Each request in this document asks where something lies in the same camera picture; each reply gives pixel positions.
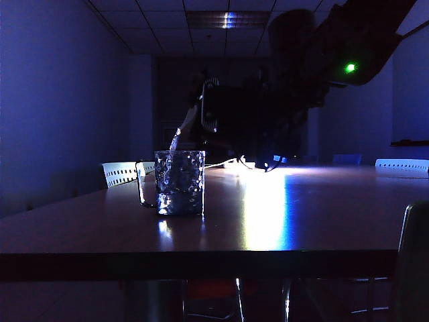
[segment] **green led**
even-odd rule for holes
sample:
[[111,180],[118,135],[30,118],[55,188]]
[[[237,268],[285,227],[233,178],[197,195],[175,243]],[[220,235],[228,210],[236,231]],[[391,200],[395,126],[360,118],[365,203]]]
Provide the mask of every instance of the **green led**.
[[357,70],[357,65],[353,63],[347,64],[346,67],[344,68],[344,71],[346,72],[346,74],[351,74],[356,70]]

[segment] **chair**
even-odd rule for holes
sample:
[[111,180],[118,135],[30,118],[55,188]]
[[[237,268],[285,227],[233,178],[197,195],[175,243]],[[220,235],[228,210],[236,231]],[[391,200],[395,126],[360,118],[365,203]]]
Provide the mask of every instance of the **chair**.
[[[137,178],[135,162],[102,163],[107,188],[130,182]],[[143,162],[145,173],[155,170],[155,162]]]
[[379,169],[418,171],[428,173],[429,160],[417,159],[377,159],[375,167]]
[[[257,285],[252,280],[245,281],[246,287],[243,289],[243,281],[240,278],[233,279],[215,279],[201,280],[192,279],[185,281],[183,294],[184,318],[198,317],[208,321],[229,321],[238,316],[238,321],[244,321],[243,313],[243,295],[253,294]],[[201,300],[229,300],[229,308],[223,316],[216,316],[213,312],[203,312],[201,308],[191,309],[190,301],[197,302]]]
[[[429,316],[429,202],[409,205],[393,278],[391,322],[421,322]],[[305,289],[323,321],[356,321],[320,280],[304,280]]]
[[332,164],[337,165],[360,165],[362,154],[334,154]]

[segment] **ceiling tile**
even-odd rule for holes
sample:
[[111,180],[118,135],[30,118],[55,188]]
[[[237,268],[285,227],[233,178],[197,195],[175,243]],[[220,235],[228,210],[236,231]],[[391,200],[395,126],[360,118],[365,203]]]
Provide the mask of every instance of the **ceiling tile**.
[[317,11],[330,11],[334,5],[344,5],[347,0],[323,0]]
[[182,0],[138,0],[143,11],[183,11]]
[[275,11],[288,11],[293,9],[316,10],[320,0],[277,0],[275,2]]
[[229,42],[225,51],[226,56],[254,56],[257,42]]
[[184,11],[144,11],[152,28],[187,28]]
[[271,11],[274,0],[230,0],[229,11]]
[[228,0],[184,0],[188,11],[228,10]]
[[268,28],[263,32],[261,42],[269,42]]
[[156,42],[128,44],[134,54],[152,54],[159,55],[162,53],[160,46]]
[[191,29],[193,42],[225,42],[226,29]]
[[195,53],[199,56],[219,57],[225,50],[224,42],[195,42]]
[[101,13],[114,28],[148,28],[140,11],[108,11]]
[[228,42],[255,42],[261,39],[263,29],[229,29]]
[[99,11],[139,11],[134,0],[91,0]]
[[162,45],[168,42],[189,42],[188,29],[154,29],[155,37]]
[[168,42],[166,44],[161,43],[165,54],[169,55],[184,55],[193,54],[192,45],[190,42]]
[[397,29],[397,33],[404,35],[426,21],[429,21],[429,0],[417,0]]
[[156,43],[150,29],[118,29],[117,33],[130,44]]
[[260,43],[256,51],[256,56],[269,57],[270,55],[269,44],[267,42]]

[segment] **table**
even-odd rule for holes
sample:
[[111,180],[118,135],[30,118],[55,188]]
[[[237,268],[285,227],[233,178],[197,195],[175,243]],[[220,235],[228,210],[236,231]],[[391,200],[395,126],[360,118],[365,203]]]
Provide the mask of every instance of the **table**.
[[0,280],[390,276],[406,206],[429,199],[427,178],[366,166],[205,178],[204,217],[156,215],[130,182],[3,218]]

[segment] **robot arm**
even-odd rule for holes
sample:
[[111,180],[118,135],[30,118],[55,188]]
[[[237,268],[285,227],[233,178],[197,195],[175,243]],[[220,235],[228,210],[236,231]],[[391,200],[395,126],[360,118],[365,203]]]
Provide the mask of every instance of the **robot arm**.
[[401,42],[395,31],[415,2],[348,0],[317,28],[311,11],[285,12],[268,27],[271,86],[260,79],[243,88],[204,87],[190,137],[208,152],[222,146],[257,164],[297,154],[307,110],[323,106],[331,86],[363,85],[378,74]]

